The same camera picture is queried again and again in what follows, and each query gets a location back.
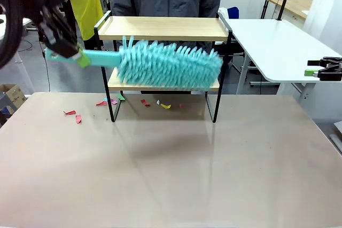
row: paper scrap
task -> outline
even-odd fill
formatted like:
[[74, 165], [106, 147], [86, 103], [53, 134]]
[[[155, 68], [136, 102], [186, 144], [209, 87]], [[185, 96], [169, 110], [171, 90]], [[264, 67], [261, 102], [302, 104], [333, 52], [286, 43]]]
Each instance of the paper scrap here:
[[171, 108], [171, 105], [161, 104], [161, 106], [162, 106], [164, 109], [170, 109], [170, 108]]
[[80, 124], [81, 121], [82, 121], [81, 115], [76, 115], [76, 123], [77, 123], [77, 124]]
[[141, 103], [145, 105], [145, 107], [150, 107], [150, 105], [145, 101], [145, 99], [142, 99]]
[[118, 99], [119, 99], [120, 101], [124, 101], [124, 100], [125, 100], [125, 98], [124, 98], [120, 93], [118, 93]]
[[118, 104], [118, 102], [115, 101], [114, 99], [111, 99], [111, 103], [112, 103], [112, 105]]
[[70, 112], [64, 112], [65, 115], [74, 115], [76, 114], [76, 111], [70, 111]]
[[96, 106], [107, 106], [107, 101], [100, 101]]

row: table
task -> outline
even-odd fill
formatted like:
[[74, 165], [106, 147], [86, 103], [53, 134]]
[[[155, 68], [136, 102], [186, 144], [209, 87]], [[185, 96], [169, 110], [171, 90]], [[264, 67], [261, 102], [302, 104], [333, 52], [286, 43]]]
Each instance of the table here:
[[291, 97], [222, 96], [213, 124], [184, 95], [127, 95], [112, 123], [104, 96], [35, 93], [0, 129], [0, 226], [342, 224], [341, 156]]
[[[4, 20], [4, 22], [2, 24], [0, 24], [0, 40], [2, 40], [5, 36], [5, 32], [6, 32], [6, 15], [4, 14], [0, 14], [0, 19]], [[31, 22], [30, 19], [27, 18], [23, 18], [22, 20], [22, 25], [25, 26], [27, 24], [29, 24]], [[18, 52], [15, 53], [15, 55], [13, 56], [14, 61], [16, 64], [18, 64], [18, 68], [20, 70], [21, 76], [23, 77], [23, 80], [25, 81], [26, 87], [29, 90], [29, 94], [34, 93], [34, 87], [32, 84], [32, 81], [27, 73], [27, 70], [25, 68], [24, 63], [22, 62], [20, 55]]]
[[[283, 0], [267, 0], [276, 5], [275, 12], [280, 11]], [[303, 28], [307, 14], [303, 11], [309, 11], [312, 0], [287, 0], [282, 19], [289, 21], [299, 28]]]
[[[231, 19], [227, 22], [246, 52], [237, 94], [242, 92], [248, 63], [252, 60], [268, 81], [292, 83], [301, 91], [302, 101], [309, 96], [316, 83], [326, 83], [316, 77], [304, 76], [306, 69], [322, 69], [307, 66], [307, 61], [326, 56], [340, 57], [337, 52], [286, 20]], [[279, 94], [283, 88], [284, 84], [280, 86]]]
[[[101, 40], [113, 40], [114, 49], [116, 49], [116, 40], [121, 40], [123, 36], [130, 38], [134, 36], [135, 40], [149, 40], [149, 41], [227, 41], [227, 47], [231, 42], [232, 32], [226, 21], [224, 25], [219, 21], [220, 14], [217, 14], [217, 18], [184, 18], [184, 17], [120, 17], [111, 16], [111, 11], [99, 20], [95, 25], [95, 38], [97, 40], [98, 48], [101, 47]], [[228, 56], [223, 57], [223, 68], [221, 69], [220, 82], [216, 81], [209, 91], [217, 91], [217, 101], [215, 104], [215, 110], [211, 111], [211, 104], [208, 102], [208, 108], [212, 116], [212, 121], [215, 123], [220, 106], [220, 99], [222, 94], [222, 87], [224, 81], [224, 75], [228, 64]], [[102, 69], [103, 81], [105, 84], [105, 90], [107, 98], [109, 99], [109, 90], [118, 90], [123, 94], [124, 90], [134, 91], [154, 91], [154, 90], [177, 90], [175, 88], [156, 88], [156, 87], [144, 87], [136, 85], [127, 85], [120, 83], [116, 77], [118, 70], [115, 68], [109, 82], [107, 83], [107, 76], [104, 67]], [[193, 91], [200, 91], [203, 89], [193, 88]], [[113, 112], [111, 104], [108, 104], [108, 108], [111, 115], [112, 122], [115, 122], [118, 114], [120, 104], [115, 108]]]

